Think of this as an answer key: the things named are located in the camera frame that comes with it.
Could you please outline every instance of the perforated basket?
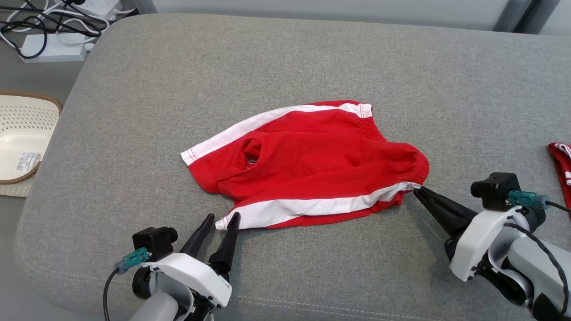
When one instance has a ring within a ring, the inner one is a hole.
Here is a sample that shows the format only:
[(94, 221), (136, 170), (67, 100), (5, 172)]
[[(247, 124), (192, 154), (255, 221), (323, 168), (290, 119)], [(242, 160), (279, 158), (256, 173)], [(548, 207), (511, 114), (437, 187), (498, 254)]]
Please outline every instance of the perforated basket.
[(61, 111), (52, 97), (0, 91), (0, 194), (28, 195)]

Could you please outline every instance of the white power adapter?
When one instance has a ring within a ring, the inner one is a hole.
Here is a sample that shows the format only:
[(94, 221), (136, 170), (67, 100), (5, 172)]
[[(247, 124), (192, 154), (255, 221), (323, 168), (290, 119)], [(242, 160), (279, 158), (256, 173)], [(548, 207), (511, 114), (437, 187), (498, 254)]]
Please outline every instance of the white power adapter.
[[(86, 37), (79, 33), (62, 34), (61, 37), (69, 41), (80, 42)], [(24, 45), (20, 51), (25, 56), (35, 55), (43, 46), (43, 34), (30, 34), (26, 36)], [(46, 48), (41, 55), (33, 59), (24, 59), (24, 62), (66, 62), (66, 61), (84, 61), (87, 55), (82, 43), (77, 45), (68, 45), (59, 40), (55, 34), (47, 35)]]
[(85, 14), (98, 15), (107, 20), (115, 20), (116, 11), (123, 9), (121, 0), (86, 0), (76, 5)]

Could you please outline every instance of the white label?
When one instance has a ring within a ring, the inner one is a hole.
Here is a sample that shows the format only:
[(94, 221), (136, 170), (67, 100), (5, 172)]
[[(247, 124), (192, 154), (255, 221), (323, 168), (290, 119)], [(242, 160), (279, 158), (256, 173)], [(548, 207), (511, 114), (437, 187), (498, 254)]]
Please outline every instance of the white label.
[(16, 166), (16, 172), (27, 173), (31, 171), (38, 158), (40, 158), (39, 153), (32, 153), (31, 151), (22, 152), (22, 156), (20, 156), (20, 160)]

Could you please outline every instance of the gray cushion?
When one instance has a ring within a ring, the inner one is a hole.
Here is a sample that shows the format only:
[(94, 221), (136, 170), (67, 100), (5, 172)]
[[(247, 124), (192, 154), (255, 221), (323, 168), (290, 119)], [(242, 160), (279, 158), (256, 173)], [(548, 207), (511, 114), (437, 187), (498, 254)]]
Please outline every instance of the gray cushion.
[[(431, 162), (427, 187), (481, 209), (471, 182), (515, 172), (562, 202), (546, 145), (571, 142), (570, 38), (215, 15), (145, 15), (97, 43), (64, 107), (19, 225), (18, 261), (62, 306), (101, 310), (131, 234), (172, 226), (179, 249), (231, 201), (194, 182), (180, 152), (269, 109), (332, 99), (374, 106), (390, 141)], [(568, 216), (537, 235), (571, 250)], [(214, 252), (223, 234), (206, 241)], [(412, 194), (348, 222), (239, 235), (217, 320), (522, 320), (483, 278), (448, 268), (447, 235)], [(117, 276), (112, 319), (142, 301)]]

